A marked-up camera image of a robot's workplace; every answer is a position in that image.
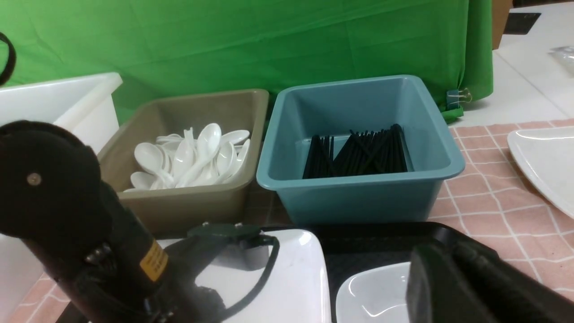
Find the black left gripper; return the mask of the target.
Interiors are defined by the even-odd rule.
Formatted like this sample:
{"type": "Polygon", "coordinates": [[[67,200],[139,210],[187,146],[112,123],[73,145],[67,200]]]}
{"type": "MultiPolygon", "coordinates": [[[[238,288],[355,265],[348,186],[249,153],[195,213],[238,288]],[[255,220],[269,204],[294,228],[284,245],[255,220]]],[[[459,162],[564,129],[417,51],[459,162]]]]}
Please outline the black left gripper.
{"type": "Polygon", "coordinates": [[[162,251],[114,272],[85,279],[85,315],[93,323],[221,323],[224,303],[218,292],[197,284],[218,251],[162,251]]]}

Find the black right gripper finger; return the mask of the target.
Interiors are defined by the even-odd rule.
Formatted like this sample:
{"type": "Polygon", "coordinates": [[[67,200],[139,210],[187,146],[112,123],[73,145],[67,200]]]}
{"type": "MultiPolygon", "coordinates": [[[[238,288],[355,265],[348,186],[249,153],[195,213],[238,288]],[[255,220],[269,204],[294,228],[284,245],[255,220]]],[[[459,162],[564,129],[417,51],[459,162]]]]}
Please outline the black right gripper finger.
{"type": "Polygon", "coordinates": [[[406,306],[411,323],[571,323],[574,305],[498,256],[461,242],[412,252],[406,306]]]}

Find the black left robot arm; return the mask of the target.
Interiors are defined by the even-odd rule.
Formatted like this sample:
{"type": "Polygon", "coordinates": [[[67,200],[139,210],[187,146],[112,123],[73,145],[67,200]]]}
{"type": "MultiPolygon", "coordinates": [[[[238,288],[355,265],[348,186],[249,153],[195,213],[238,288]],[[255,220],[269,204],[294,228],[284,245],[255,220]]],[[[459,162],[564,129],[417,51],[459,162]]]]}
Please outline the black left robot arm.
{"type": "Polygon", "coordinates": [[[1,233],[33,252],[93,323],[221,323],[197,276],[223,249],[192,237],[164,250],[100,174],[94,151],[61,127],[1,127],[1,233]]]}

